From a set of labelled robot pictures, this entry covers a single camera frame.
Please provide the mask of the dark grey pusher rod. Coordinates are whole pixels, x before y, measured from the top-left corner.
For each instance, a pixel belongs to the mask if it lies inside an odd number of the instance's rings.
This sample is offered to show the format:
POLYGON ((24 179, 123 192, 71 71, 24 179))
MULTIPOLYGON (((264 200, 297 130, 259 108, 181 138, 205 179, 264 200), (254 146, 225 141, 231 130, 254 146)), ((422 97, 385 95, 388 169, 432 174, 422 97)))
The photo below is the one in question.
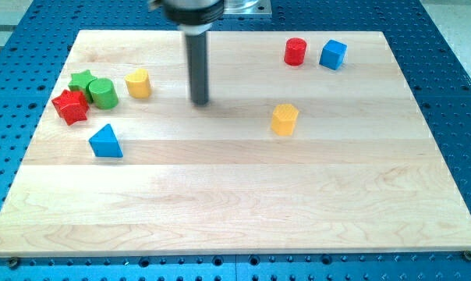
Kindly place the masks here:
POLYGON ((190 101, 198 106, 209 102, 207 33, 186 35, 190 101))

